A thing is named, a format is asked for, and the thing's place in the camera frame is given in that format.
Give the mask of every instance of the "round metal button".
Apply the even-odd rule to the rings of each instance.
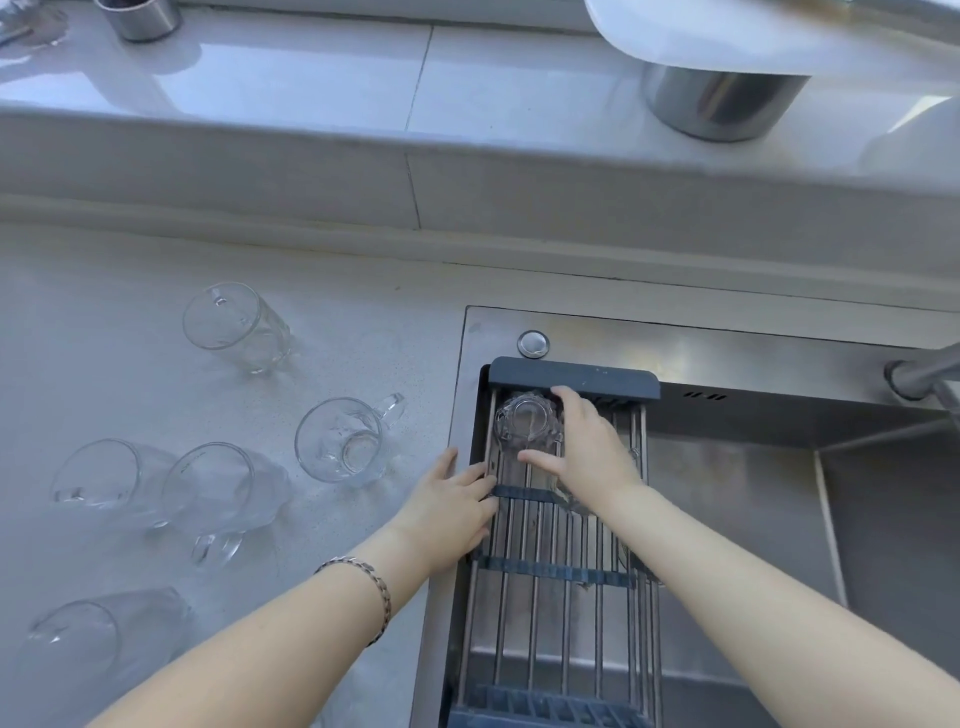
[[[540,331],[524,331],[516,340],[516,348],[528,359],[541,359],[550,351],[550,340]]]

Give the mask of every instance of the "faucet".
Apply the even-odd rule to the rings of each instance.
[[[909,361],[891,361],[883,373],[898,396],[920,401],[933,395],[947,412],[960,417],[960,343],[920,352]]]

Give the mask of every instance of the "clear glass mug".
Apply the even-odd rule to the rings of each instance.
[[[515,395],[501,404],[493,431],[511,449],[552,449],[563,439],[557,408],[536,392]]]
[[[68,457],[50,488],[55,503],[109,511],[129,528],[167,523],[160,490],[177,456],[149,445],[107,438],[84,445]]]
[[[290,328],[248,285],[211,285],[183,311],[190,343],[248,374],[271,371],[290,353]]]
[[[387,431],[405,410],[401,394],[374,407],[351,397],[322,401],[300,420],[294,440],[297,459],[308,475],[323,483],[373,482],[387,470]]]
[[[14,725],[86,725],[186,647],[190,608],[175,589],[81,599],[37,619],[16,653]]]
[[[207,443],[167,474],[160,496],[167,520],[196,539],[192,560],[222,566],[247,531],[269,525],[293,490],[284,468],[258,452]]]

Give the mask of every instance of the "dish rack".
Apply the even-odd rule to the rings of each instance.
[[[502,402],[530,390],[549,395],[547,387],[556,384],[570,385],[593,401],[617,428],[647,479],[646,402],[660,396],[652,374],[512,357],[494,360],[488,373],[483,449],[488,472],[497,477],[493,494],[500,504],[490,537],[468,559],[466,622],[448,728],[662,726],[658,580],[596,516],[580,507],[571,509],[555,478],[516,462],[516,450],[502,447],[493,433]],[[554,451],[563,455],[563,443]],[[478,598],[481,582],[487,588]],[[508,603],[516,606],[512,587],[523,591],[522,599],[529,593],[528,615],[520,620],[527,626],[525,674],[505,668],[518,662],[516,650],[509,657],[505,644]],[[614,607],[621,617],[605,625],[604,617]],[[483,613],[493,609],[495,647],[492,656],[486,656],[492,657],[492,666],[473,668],[475,625],[481,619],[492,624],[492,615]],[[554,633],[559,627],[557,655],[543,654],[550,652],[540,644],[544,614]],[[573,641],[583,652],[585,630],[590,631],[585,621],[593,637],[592,667],[571,654]],[[623,658],[624,640],[625,665],[615,664]],[[612,645],[618,656],[605,659],[605,648],[610,652]]]

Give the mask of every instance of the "chain bracelet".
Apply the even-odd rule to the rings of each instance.
[[[330,564],[349,564],[352,567],[356,567],[370,579],[373,580],[373,583],[376,584],[376,588],[380,590],[380,598],[383,599],[383,626],[380,627],[380,631],[376,633],[370,644],[374,644],[377,640],[383,637],[383,633],[387,631],[387,625],[390,624],[390,619],[394,615],[394,605],[390,600],[390,590],[387,589],[387,582],[377,576],[376,571],[373,570],[373,567],[365,561],[360,561],[360,559],[354,558],[353,556],[337,556],[334,559],[329,559],[320,564],[320,568],[314,571],[315,574],[320,573],[323,569],[330,566]]]

